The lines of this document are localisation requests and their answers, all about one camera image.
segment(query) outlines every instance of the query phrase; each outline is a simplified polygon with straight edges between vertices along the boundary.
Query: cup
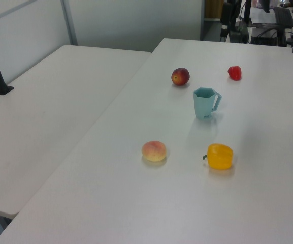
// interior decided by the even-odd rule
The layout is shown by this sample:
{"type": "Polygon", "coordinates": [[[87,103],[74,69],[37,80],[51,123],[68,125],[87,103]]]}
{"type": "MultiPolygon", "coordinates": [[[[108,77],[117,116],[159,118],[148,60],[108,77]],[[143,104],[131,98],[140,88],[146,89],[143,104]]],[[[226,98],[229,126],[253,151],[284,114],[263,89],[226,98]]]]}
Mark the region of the cup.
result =
{"type": "Polygon", "coordinates": [[[193,103],[195,106],[195,115],[199,119],[208,119],[212,117],[212,112],[217,110],[222,96],[211,88],[198,88],[193,92],[193,103]]]}

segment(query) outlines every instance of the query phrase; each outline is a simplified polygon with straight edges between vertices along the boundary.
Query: peach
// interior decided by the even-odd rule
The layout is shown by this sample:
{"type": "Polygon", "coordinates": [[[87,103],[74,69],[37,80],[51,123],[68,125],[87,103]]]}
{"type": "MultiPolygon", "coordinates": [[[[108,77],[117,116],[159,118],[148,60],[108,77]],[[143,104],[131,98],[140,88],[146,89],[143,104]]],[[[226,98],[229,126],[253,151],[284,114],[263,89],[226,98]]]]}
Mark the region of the peach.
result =
{"type": "Polygon", "coordinates": [[[171,80],[175,85],[181,86],[188,82],[190,74],[186,68],[177,68],[171,75],[171,80]]]}
{"type": "Polygon", "coordinates": [[[160,141],[149,141],[143,145],[142,154],[147,160],[158,162],[166,157],[167,149],[160,141]]]}

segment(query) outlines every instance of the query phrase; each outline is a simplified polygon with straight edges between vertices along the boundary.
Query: yellow bell pepper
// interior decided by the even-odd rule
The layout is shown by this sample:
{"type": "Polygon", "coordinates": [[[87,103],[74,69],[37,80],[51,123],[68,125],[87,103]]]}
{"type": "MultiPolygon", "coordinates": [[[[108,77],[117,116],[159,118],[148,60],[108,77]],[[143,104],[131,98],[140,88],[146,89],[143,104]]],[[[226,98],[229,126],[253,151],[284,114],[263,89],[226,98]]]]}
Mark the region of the yellow bell pepper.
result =
{"type": "Polygon", "coordinates": [[[208,158],[208,164],[213,169],[229,169],[232,166],[233,151],[223,144],[211,144],[207,155],[203,156],[205,158],[208,158]]]}

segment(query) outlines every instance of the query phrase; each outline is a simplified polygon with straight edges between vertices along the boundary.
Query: wall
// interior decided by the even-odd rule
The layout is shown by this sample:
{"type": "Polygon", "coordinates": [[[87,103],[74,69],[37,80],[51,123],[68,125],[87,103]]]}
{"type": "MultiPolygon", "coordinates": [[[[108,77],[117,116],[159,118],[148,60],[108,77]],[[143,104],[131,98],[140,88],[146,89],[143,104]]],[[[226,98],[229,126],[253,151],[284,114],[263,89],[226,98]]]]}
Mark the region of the wall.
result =
{"type": "Polygon", "coordinates": [[[0,70],[6,84],[69,44],[60,0],[38,0],[0,18],[0,70]]]}
{"type": "Polygon", "coordinates": [[[152,52],[163,38],[199,40],[204,0],[64,0],[77,44],[152,52]]]}

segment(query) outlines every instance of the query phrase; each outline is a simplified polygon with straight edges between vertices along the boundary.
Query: table surface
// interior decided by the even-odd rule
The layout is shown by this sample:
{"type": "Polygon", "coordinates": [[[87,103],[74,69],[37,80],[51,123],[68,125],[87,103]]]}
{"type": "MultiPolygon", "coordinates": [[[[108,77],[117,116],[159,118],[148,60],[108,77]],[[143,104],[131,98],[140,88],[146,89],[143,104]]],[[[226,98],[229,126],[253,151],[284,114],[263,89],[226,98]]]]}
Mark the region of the table surface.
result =
{"type": "Polygon", "coordinates": [[[293,243],[290,48],[164,39],[0,236],[2,243],[293,243]],[[241,81],[229,79],[239,65],[241,81]],[[171,82],[178,67],[186,86],[171,82]],[[222,95],[195,118],[192,92],[222,95]],[[162,141],[167,158],[143,159],[162,141]],[[234,150],[212,170],[212,143],[234,150]]]}
{"type": "Polygon", "coordinates": [[[0,96],[0,215],[25,206],[149,55],[63,46],[11,83],[0,96]]]}

